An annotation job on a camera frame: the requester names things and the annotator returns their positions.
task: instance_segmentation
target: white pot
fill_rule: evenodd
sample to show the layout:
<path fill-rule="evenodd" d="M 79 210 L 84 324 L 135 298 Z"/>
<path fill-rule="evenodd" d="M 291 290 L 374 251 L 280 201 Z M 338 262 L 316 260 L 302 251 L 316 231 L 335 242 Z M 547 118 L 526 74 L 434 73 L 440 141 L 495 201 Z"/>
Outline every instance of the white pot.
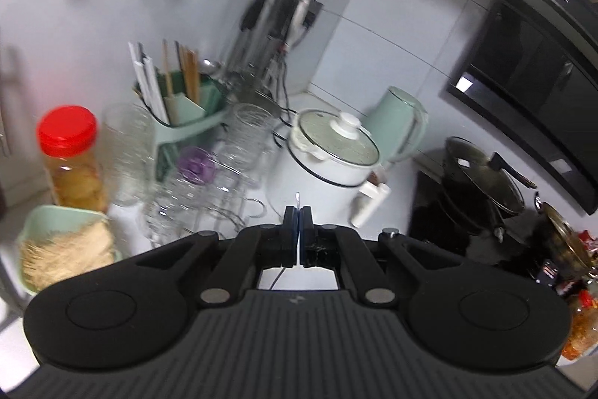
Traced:
<path fill-rule="evenodd" d="M 378 160 L 379 151 L 359 119 L 308 110 L 295 118 L 268 176 L 268 202 L 282 216 L 286 206 L 296 205 L 298 193 L 300 205 L 312 208 L 316 223 L 346 220 Z"/>

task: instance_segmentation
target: electric kettle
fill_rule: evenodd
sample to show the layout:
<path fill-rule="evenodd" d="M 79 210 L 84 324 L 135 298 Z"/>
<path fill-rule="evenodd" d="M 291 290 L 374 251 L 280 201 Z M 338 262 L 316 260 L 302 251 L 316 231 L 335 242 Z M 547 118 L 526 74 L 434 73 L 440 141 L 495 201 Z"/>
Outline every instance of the electric kettle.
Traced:
<path fill-rule="evenodd" d="M 390 86 L 362 125 L 380 151 L 380 163 L 394 163 L 417 151 L 426 133 L 428 113 L 414 96 Z"/>

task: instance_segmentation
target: pot lid knob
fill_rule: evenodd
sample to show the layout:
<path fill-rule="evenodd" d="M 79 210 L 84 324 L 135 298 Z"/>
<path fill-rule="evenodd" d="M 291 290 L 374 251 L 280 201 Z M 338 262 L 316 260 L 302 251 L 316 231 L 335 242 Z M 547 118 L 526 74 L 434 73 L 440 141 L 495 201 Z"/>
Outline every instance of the pot lid knob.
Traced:
<path fill-rule="evenodd" d="M 348 112 L 341 112 L 339 117 L 330 121 L 330 127 L 347 139 L 358 139 L 360 134 L 358 129 L 361 127 L 361 121 Z"/>

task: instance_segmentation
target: pot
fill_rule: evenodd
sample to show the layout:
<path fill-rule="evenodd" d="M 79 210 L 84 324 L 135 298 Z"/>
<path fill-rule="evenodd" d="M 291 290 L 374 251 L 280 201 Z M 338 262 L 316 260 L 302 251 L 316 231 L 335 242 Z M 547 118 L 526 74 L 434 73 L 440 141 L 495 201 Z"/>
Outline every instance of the pot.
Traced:
<path fill-rule="evenodd" d="M 461 137 L 446 140 L 443 169 L 446 199 L 468 217 L 474 228 L 466 230 L 479 233 L 487 229 L 500 241 L 504 235 L 503 218 L 519 215 L 525 209 L 521 191 L 511 176 L 528 188 L 536 188 L 498 153 L 488 157 Z"/>
<path fill-rule="evenodd" d="M 353 199 L 380 152 L 360 120 L 341 112 L 306 110 L 295 116 L 286 145 L 268 177 L 266 196 L 279 216 L 286 206 L 312 207 L 316 221 L 346 220 Z"/>
<path fill-rule="evenodd" d="M 542 244 L 548 249 L 558 273 L 564 279 L 574 280 L 593 272 L 594 267 L 584 245 L 567 221 L 556 209 L 540 200 L 536 191 L 534 206 L 541 215 L 534 228 Z"/>

